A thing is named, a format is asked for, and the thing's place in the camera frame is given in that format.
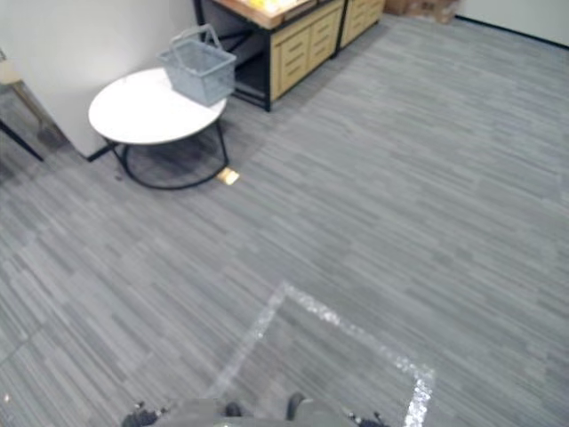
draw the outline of baseboard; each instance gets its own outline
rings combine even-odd
[[[466,22],[472,22],[472,23],[478,24],[478,25],[484,25],[485,27],[501,29],[502,31],[508,31],[509,33],[512,33],[512,34],[517,34],[519,36],[524,36],[527,38],[531,38],[533,40],[537,40],[538,42],[550,44],[550,45],[555,46],[555,47],[560,47],[561,49],[569,50],[569,46],[566,44],[560,44],[557,42],[552,42],[551,40],[547,40],[545,38],[541,38],[541,37],[537,37],[537,36],[532,36],[531,34],[522,33],[520,31],[515,31],[514,29],[501,27],[499,25],[489,24],[488,22],[483,22],[482,20],[473,20],[471,18],[467,18],[466,16],[462,16],[462,15],[456,15],[456,19],[457,20],[465,20]]]
[[[91,154],[89,157],[86,157],[85,160],[87,160],[88,162],[94,162],[99,157],[104,156],[109,151],[111,151],[115,146],[116,146],[116,144],[114,142],[112,143],[112,145],[105,145],[105,147],[103,147],[102,149],[98,149],[93,154]]]

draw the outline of white round table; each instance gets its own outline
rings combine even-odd
[[[97,94],[89,108],[91,126],[111,147],[126,174],[151,189],[186,189],[211,180],[229,163],[219,118],[227,99],[206,107],[172,89],[163,68],[120,78]],[[175,142],[215,124],[223,155],[213,173],[183,185],[165,186],[143,181],[132,173],[128,153],[132,146]],[[122,153],[117,144],[124,144]]]

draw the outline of cabinet drawer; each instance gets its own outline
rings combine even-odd
[[[348,0],[341,46],[345,46],[364,31],[367,24],[370,0]]]
[[[309,69],[313,69],[332,55],[338,35],[339,16],[339,11],[330,13],[310,28]]]
[[[384,8],[385,8],[385,0],[370,1],[370,9],[368,12],[368,23],[367,23],[368,26],[380,20]]]
[[[281,44],[281,92],[286,91],[306,75],[309,59],[309,39],[310,28],[306,28]]]

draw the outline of white wall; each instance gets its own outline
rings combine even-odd
[[[462,0],[459,14],[569,45],[569,0]]]
[[[95,94],[193,22],[191,0],[0,0],[2,49],[84,156],[103,146],[87,118]]]

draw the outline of cardboard box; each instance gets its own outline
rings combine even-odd
[[[448,24],[459,8],[459,0],[409,0],[407,16],[420,16]]]
[[[403,15],[407,10],[408,0],[387,0],[384,11],[394,15]]]

